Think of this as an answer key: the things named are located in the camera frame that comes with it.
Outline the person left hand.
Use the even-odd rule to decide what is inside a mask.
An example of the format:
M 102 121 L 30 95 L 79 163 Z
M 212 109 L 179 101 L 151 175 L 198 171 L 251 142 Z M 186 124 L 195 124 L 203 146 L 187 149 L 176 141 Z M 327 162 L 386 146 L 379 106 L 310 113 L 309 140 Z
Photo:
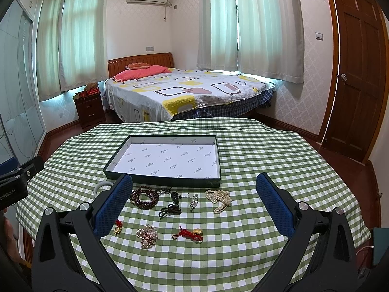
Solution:
M 13 262 L 21 263 L 23 259 L 18 251 L 16 239 L 14 238 L 14 229 L 12 223 L 7 217 L 4 219 L 4 231 L 7 240 L 7 254 Z

